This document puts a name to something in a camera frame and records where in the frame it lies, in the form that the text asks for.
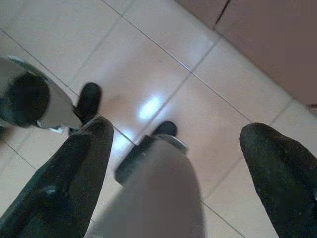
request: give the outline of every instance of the cabinet door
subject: cabinet door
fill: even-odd
[[[177,0],[207,26],[214,27],[228,0]]]
[[[317,103],[317,1],[230,0],[216,29],[305,104]]]

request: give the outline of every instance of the tiled floor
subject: tiled floor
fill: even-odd
[[[93,221],[121,189],[113,169],[163,120],[189,146],[208,237],[277,237],[239,148],[242,126],[271,124],[317,156],[317,118],[173,0],[1,0],[6,55],[44,71],[74,102],[85,82],[102,86],[100,114],[116,130]],[[66,137],[2,135],[0,214]]]

